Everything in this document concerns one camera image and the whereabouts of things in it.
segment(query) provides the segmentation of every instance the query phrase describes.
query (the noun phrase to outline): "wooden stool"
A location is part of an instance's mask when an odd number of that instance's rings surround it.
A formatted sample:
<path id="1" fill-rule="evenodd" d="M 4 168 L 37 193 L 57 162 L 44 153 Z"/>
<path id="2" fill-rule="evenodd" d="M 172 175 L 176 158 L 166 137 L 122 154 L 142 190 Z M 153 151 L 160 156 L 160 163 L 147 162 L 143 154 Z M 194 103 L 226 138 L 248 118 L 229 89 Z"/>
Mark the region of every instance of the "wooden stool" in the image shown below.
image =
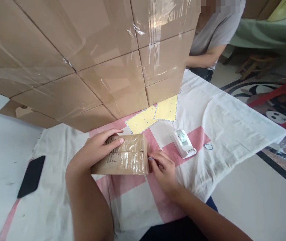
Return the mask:
<path id="1" fill-rule="evenodd" d="M 241 76 L 241 80 L 244 80 L 250 73 L 252 72 L 259 72 L 256 76 L 256 79 L 260 79 L 271 67 L 272 61 L 277 57 L 277 55 L 250 55 L 248 60 L 236 71 L 236 73 L 240 73 L 244 71 L 243 75 Z M 246 69 L 246 67 L 253 62 L 250 68 Z M 260 63 L 266 63 L 262 69 L 256 69 Z"/>

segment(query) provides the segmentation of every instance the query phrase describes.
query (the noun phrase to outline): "smartphone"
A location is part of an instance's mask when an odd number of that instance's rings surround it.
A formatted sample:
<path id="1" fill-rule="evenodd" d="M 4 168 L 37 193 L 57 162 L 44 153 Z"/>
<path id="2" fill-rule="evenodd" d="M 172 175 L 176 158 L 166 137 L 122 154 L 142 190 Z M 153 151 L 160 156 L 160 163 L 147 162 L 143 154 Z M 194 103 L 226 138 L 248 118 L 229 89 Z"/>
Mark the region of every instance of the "smartphone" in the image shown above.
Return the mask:
<path id="1" fill-rule="evenodd" d="M 36 191 L 40 175 L 42 174 L 44 161 L 45 156 L 41 156 L 29 162 L 17 198 L 22 198 Z"/>

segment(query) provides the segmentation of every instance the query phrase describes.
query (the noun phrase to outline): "cardboard box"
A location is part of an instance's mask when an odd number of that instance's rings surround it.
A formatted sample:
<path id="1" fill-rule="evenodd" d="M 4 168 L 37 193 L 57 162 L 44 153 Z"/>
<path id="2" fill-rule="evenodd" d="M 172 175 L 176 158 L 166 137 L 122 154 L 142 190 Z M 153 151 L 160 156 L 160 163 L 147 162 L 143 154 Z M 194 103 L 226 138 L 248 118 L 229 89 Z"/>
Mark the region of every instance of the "cardboard box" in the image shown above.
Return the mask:
<path id="1" fill-rule="evenodd" d="M 62 122 L 66 125 L 82 132 L 91 131 L 113 121 L 116 121 L 116 119 L 104 105 L 100 105 L 93 109 L 62 119 Z"/>
<path id="2" fill-rule="evenodd" d="M 0 1 L 0 94 L 12 97 L 73 72 L 15 2 Z"/>
<path id="3" fill-rule="evenodd" d="M 243 18 L 255 18 L 265 20 L 270 17 L 281 0 L 251 0 L 246 1 Z"/>
<path id="4" fill-rule="evenodd" d="M 77 74 L 71 74 L 12 98 L 63 122 L 102 104 Z"/>
<path id="5" fill-rule="evenodd" d="M 140 49 L 145 86 L 177 75 L 185 68 L 194 34 L 195 30 L 191 30 Z"/>
<path id="6" fill-rule="evenodd" d="M 131 0 L 139 48 L 195 29 L 200 3 L 194 0 Z"/>
<path id="7" fill-rule="evenodd" d="M 170 98 L 180 92 L 184 68 L 181 73 L 146 87 L 149 106 Z"/>
<path id="8" fill-rule="evenodd" d="M 3 108 L 1 108 L 0 114 L 21 119 L 32 125 L 43 127 L 46 129 L 60 124 L 59 121 L 45 116 L 37 111 L 33 111 L 31 110 L 31 108 L 26 107 L 13 100 L 9 100 L 7 104 L 4 105 Z"/>
<path id="9" fill-rule="evenodd" d="M 143 134 L 129 136 L 112 136 L 106 144 L 124 138 L 123 144 L 91 168 L 92 174 L 109 175 L 148 175 L 149 163 L 147 153 L 149 144 Z"/>
<path id="10" fill-rule="evenodd" d="M 138 49 L 130 0 L 15 0 L 78 71 Z"/>
<path id="11" fill-rule="evenodd" d="M 117 119 L 148 107 L 138 51 L 84 69 L 78 75 Z"/>

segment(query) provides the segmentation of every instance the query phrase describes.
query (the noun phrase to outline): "white tape dispenser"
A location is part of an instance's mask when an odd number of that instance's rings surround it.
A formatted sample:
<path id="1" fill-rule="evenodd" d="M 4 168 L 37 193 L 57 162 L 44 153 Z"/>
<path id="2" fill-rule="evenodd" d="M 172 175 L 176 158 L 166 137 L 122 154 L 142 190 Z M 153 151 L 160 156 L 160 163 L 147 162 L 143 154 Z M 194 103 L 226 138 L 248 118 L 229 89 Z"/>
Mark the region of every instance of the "white tape dispenser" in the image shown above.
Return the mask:
<path id="1" fill-rule="evenodd" d="M 183 159 L 196 154 L 196 149 L 193 148 L 190 139 L 184 130 L 172 132 L 170 137 Z"/>

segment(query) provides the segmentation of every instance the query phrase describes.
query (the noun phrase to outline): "yellow card with dots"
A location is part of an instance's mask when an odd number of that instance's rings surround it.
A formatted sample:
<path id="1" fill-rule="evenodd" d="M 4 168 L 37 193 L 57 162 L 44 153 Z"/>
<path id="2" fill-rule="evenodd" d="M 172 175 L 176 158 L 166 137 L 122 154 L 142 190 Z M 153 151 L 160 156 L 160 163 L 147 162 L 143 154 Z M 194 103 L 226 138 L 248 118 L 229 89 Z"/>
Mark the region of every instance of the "yellow card with dots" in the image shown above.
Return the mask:
<path id="1" fill-rule="evenodd" d="M 157 104 L 154 119 L 174 122 L 176 120 L 176 108 L 177 95 Z"/>
<path id="2" fill-rule="evenodd" d="M 128 119 L 125 123 L 130 128 L 133 135 L 140 134 L 158 121 L 153 118 L 154 115 L 155 106 L 152 105 L 146 110 L 143 110 L 137 115 Z"/>

